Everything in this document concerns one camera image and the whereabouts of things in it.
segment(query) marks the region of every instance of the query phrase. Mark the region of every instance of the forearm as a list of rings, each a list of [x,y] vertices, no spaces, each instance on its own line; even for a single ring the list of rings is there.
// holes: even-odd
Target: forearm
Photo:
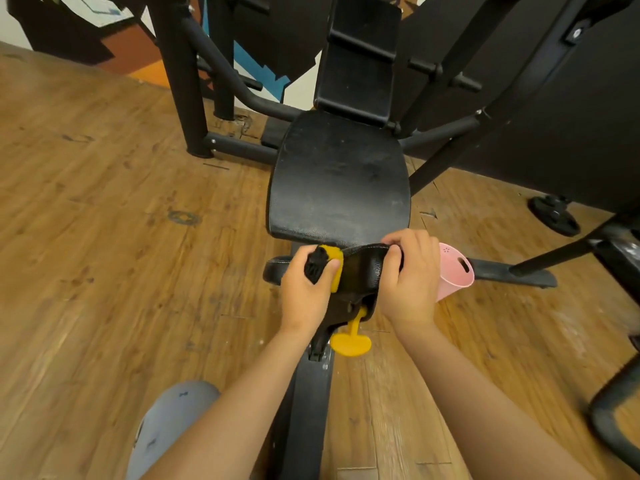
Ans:
[[[587,471],[431,325],[398,337],[474,480],[590,479]]]
[[[249,478],[309,337],[279,332],[143,480]]]

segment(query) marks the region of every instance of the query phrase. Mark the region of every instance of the person's left arm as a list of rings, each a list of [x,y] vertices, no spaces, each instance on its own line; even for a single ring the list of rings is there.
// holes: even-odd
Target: person's left arm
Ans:
[[[326,313],[339,262],[332,260],[311,284],[304,266],[315,249],[300,247],[282,279],[279,332],[142,480],[249,478],[293,372]]]

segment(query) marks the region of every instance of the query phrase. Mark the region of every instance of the pink bucket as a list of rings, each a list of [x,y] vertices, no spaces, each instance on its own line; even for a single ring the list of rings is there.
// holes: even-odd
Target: pink bucket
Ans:
[[[474,269],[462,253],[440,243],[440,286],[438,287],[438,301],[458,291],[468,288],[474,282]]]

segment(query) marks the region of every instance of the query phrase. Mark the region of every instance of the hand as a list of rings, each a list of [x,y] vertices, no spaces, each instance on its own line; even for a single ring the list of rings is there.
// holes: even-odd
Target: hand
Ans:
[[[298,250],[287,272],[282,277],[282,323],[280,330],[301,333],[311,340],[326,313],[331,296],[331,283],[340,261],[327,263],[318,282],[314,285],[305,276],[307,257],[316,246],[302,246]]]
[[[432,327],[440,284],[438,239],[425,230],[404,229],[385,236],[382,243],[391,247],[380,275],[380,311],[398,335]],[[404,265],[400,271],[402,252]]]

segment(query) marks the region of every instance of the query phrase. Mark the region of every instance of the blue paint stripe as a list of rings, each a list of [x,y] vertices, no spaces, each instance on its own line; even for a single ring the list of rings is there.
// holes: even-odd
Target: blue paint stripe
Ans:
[[[202,9],[202,29],[205,33],[209,34],[209,17],[207,14],[207,0],[204,0],[204,7]],[[282,96],[284,94],[284,88],[290,83],[290,79],[283,75],[279,79],[276,79],[276,74],[267,66],[261,66],[256,62],[249,53],[240,46],[240,44],[234,41],[234,60],[240,64],[249,75],[261,82],[264,88],[275,97],[278,101],[282,102]]]

